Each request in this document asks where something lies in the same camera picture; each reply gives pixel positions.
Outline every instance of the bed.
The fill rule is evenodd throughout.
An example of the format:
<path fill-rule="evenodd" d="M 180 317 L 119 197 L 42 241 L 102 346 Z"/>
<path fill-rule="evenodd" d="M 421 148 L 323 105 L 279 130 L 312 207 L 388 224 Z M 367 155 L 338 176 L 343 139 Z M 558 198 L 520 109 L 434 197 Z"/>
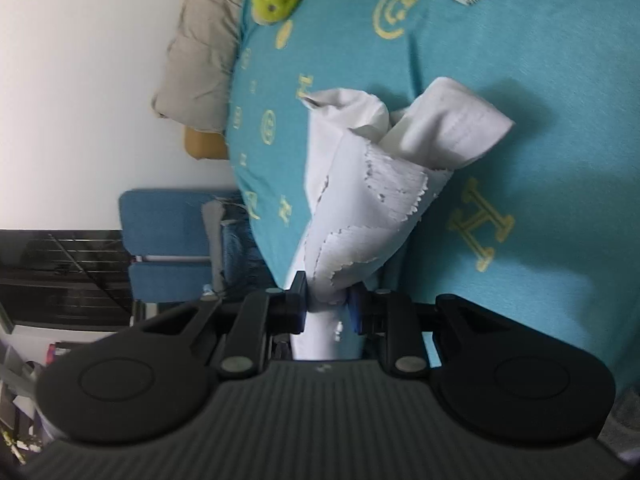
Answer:
<path fill-rule="evenodd" d="M 310 219 L 299 97 L 396 110 L 448 76 L 516 127 L 454 174 L 383 286 L 464 296 L 596 354 L 619 388 L 640 378 L 640 0 L 303 0 L 273 27 L 245 3 L 238 54 L 228 156 L 280 286 Z"/>

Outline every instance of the white towel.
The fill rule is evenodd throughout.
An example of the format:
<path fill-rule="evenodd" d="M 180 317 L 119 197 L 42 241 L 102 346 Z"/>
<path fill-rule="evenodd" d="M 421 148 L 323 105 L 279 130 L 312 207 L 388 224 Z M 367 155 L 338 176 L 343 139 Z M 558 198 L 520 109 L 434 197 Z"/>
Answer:
<path fill-rule="evenodd" d="M 329 304 L 337 309 L 345 288 L 378 270 L 452 172 L 483 156 L 513 126 L 449 78 L 436 79 L 393 114 L 357 90 L 315 92 L 302 101 L 309 109 L 305 192 L 312 219 L 290 275 L 306 272 L 319 311 Z M 310 312 L 313 333 L 292 340 L 296 358 L 335 353 L 329 347 L 336 345 L 337 314 L 321 315 L 331 322 L 311 322 Z"/>

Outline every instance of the tan cushion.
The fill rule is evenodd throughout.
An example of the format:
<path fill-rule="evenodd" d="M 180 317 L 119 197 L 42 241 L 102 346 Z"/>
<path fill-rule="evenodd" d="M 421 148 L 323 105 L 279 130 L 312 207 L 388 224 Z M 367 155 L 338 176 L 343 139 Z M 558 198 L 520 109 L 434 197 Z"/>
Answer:
<path fill-rule="evenodd" d="M 193 158 L 229 158 L 225 137 L 222 134 L 184 129 L 184 149 Z"/>
<path fill-rule="evenodd" d="M 201 132 L 226 127 L 242 0 L 185 0 L 164 79 L 152 100 L 161 117 Z"/>

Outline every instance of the beige pillow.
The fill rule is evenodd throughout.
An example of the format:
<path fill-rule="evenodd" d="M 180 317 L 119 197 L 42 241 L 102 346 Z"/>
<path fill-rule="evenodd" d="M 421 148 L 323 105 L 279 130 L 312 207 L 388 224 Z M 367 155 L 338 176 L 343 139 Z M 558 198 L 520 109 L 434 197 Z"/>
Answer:
<path fill-rule="evenodd" d="M 159 116 L 200 132 L 224 131 L 241 9 L 242 0 L 184 1 L 152 100 Z"/>

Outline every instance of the round pad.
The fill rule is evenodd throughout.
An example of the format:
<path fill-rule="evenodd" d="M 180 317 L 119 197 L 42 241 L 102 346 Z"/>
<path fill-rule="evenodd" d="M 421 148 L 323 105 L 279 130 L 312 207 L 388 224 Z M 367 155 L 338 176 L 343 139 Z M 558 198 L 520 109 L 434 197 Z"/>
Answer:
<path fill-rule="evenodd" d="M 73 440 L 128 444 L 157 438 L 206 401 L 206 368 L 171 335 L 127 330 L 77 348 L 36 385 L 43 416 Z"/>
<path fill-rule="evenodd" d="M 440 393 L 473 430 L 544 446 L 597 434 L 615 385 L 607 367 L 587 352 L 518 330 L 465 341 L 443 367 Z"/>

